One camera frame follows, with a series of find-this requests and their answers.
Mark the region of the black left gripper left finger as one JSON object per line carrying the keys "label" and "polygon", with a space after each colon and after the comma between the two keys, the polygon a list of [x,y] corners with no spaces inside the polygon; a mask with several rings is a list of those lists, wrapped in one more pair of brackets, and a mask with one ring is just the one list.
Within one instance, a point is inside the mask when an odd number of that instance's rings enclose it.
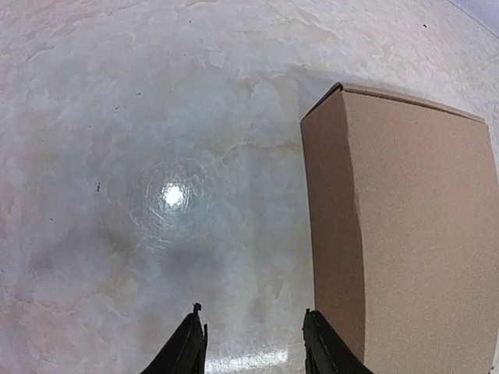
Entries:
{"label": "black left gripper left finger", "polygon": [[202,325],[200,303],[171,335],[141,374],[204,374],[207,353],[207,324]]}

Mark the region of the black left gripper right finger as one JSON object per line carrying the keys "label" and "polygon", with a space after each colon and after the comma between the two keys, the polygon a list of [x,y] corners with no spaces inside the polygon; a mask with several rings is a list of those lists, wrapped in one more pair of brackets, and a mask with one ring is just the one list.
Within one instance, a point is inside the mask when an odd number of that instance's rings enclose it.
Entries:
{"label": "black left gripper right finger", "polygon": [[318,310],[306,310],[303,340],[306,374],[373,374]]}

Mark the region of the brown cardboard box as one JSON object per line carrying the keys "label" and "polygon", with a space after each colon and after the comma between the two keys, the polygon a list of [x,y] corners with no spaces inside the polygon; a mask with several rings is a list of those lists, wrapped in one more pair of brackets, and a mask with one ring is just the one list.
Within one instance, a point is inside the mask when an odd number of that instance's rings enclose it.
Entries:
{"label": "brown cardboard box", "polygon": [[498,332],[490,133],[336,83],[300,123],[315,308],[373,373],[488,373]]}

